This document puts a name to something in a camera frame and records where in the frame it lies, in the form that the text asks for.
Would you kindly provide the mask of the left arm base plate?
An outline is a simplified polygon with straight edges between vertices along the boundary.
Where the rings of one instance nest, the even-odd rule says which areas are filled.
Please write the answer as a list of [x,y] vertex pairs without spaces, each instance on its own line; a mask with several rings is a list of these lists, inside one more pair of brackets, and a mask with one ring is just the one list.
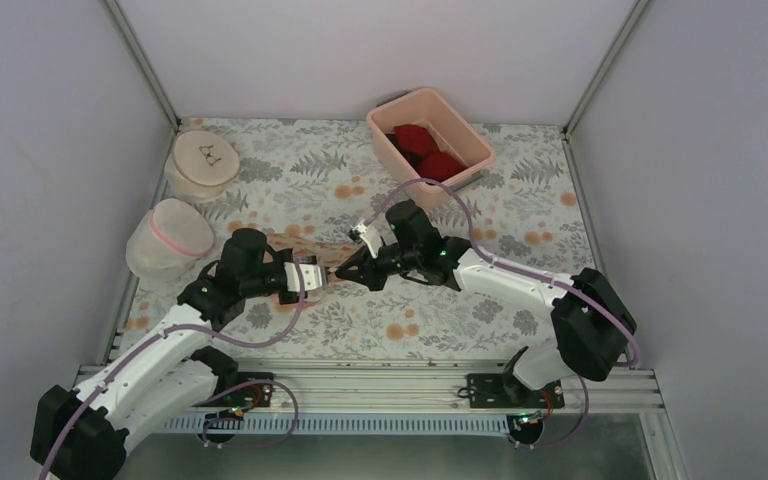
[[271,372],[240,371],[235,380],[222,380],[213,396],[196,403],[197,407],[250,409],[269,407],[275,375]]

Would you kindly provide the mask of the floral peach mesh laundry bag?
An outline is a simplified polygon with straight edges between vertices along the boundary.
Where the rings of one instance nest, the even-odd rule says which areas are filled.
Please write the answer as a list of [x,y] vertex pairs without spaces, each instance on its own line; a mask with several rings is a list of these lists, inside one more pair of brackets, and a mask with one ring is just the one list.
[[269,245],[275,250],[291,249],[293,255],[299,259],[316,257],[317,264],[328,269],[327,285],[307,293],[304,307],[313,307],[321,302],[328,294],[336,291],[336,286],[342,280],[338,279],[333,271],[342,263],[348,260],[357,250],[358,245],[349,241],[348,243],[318,242],[297,236],[291,236],[282,233],[270,233],[267,235]]

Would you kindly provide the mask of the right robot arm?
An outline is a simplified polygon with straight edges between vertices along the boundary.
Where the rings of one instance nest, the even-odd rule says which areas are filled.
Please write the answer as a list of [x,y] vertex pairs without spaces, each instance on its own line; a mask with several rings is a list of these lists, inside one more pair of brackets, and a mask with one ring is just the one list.
[[633,317],[594,269],[550,274],[495,260],[466,238],[441,235],[411,200],[390,207],[385,218],[394,242],[382,243],[370,226],[359,223],[350,236],[363,245],[337,267],[337,278],[380,291],[390,277],[400,276],[493,297],[551,321],[553,338],[520,349],[504,369],[501,391],[512,406],[527,406],[541,388],[564,378],[606,380],[633,337]]

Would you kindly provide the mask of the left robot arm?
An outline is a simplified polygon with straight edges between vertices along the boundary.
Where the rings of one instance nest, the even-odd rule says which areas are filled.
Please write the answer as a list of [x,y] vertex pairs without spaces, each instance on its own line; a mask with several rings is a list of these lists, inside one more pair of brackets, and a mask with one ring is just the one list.
[[[327,270],[314,256],[276,251],[255,229],[238,229],[220,257],[189,283],[138,343],[89,379],[59,385],[39,400],[31,458],[42,479],[113,479],[148,436],[191,406],[230,402],[237,365],[212,340],[254,349],[281,341]],[[277,296],[296,309],[289,324],[258,344],[223,334],[247,300]]]

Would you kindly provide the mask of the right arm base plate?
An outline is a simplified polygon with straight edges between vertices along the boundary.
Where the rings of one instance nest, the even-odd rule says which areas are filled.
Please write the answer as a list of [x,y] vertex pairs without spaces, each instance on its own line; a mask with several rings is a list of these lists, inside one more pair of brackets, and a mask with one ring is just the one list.
[[473,409],[555,409],[566,404],[559,381],[530,390],[512,376],[491,373],[468,374],[456,395]]

